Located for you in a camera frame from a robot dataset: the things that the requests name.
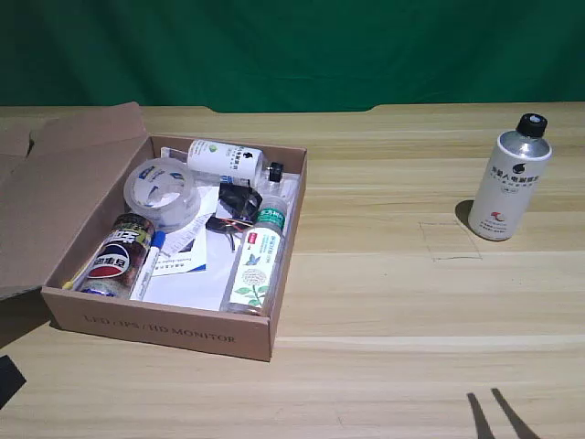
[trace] blue marker cap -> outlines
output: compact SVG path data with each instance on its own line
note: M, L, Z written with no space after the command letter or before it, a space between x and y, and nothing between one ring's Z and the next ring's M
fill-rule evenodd
M151 244L152 247L157 247L159 249L163 248L163 244L165 243L166 233L161 230L158 230L154 233L153 242Z

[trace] silver bottle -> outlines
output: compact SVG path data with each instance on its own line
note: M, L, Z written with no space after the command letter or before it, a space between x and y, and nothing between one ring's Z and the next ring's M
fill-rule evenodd
M482 238L510 238L528 207L537 182L552 156L542 138L547 119L522 116L515 131L500 134L469 213L469 227Z

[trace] white bottle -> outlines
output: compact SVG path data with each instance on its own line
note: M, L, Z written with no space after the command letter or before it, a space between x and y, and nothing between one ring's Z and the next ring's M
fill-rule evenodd
M268 316L276 291L275 274L281 261L282 231L287 204L274 175L254 227L246 231L228 280L220 311Z
M189 147L186 165L202 179L256 188L274 164L260 149L197 139Z
M542 138L547 119L524 114L515 131L500 134L469 213L469 227L482 238L510 238L528 207L552 149Z

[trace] clear tape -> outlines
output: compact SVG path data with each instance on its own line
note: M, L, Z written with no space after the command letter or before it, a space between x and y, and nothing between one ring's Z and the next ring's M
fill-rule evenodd
M134 169L124 184L130 209L170 233L186 226L199 210L193 173L174 158L155 158Z

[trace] cardboard box lid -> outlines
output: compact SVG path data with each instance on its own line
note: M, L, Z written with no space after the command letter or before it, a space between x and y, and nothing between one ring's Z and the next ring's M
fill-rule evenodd
M17 125L0 132L0 187L28 154L28 129Z
M16 165L0 187L0 299L49 280L148 134L131 102L47 123L27 158L28 133L5 138Z

